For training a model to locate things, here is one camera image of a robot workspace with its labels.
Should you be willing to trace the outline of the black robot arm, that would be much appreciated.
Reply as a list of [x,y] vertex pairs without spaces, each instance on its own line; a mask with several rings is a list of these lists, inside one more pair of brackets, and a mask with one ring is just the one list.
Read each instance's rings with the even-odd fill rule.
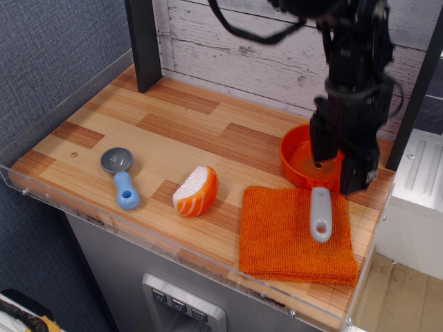
[[319,163],[343,153],[339,192],[365,190],[377,177],[378,130],[387,123],[395,81],[386,1],[272,1],[322,33],[329,74],[327,98],[317,97],[309,123],[311,151]]

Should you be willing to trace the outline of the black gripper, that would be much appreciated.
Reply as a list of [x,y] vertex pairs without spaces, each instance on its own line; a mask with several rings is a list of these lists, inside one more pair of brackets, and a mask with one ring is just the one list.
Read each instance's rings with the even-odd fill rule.
[[377,132],[388,119],[395,81],[383,77],[358,93],[328,90],[317,97],[317,110],[309,123],[311,152],[315,161],[346,157],[341,164],[340,193],[368,189],[378,175],[380,151]]

